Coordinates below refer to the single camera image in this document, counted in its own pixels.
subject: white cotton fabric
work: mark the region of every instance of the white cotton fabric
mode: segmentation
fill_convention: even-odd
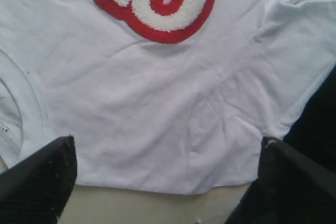
[[[2,158],[73,134],[82,185],[254,180],[262,136],[282,138],[335,65],[336,2],[296,1],[216,0],[200,31],[165,45],[92,0],[0,0]]]

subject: floor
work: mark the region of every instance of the floor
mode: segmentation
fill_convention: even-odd
[[[60,224],[195,224],[200,223],[198,219],[204,224],[223,224],[247,187],[178,196],[77,186]]]

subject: beige floor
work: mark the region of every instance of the beige floor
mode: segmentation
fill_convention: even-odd
[[[201,196],[142,193],[77,186],[60,224],[223,224],[246,186],[216,188]]]

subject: t-shirt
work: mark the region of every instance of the t-shirt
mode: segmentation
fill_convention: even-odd
[[[335,64],[335,2],[0,0],[0,154],[75,136],[81,185],[199,194],[257,176]]]

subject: white t-shirt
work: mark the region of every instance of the white t-shirt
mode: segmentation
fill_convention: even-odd
[[[0,0],[1,156],[73,134],[82,185],[254,180],[335,64],[336,4],[296,1]]]

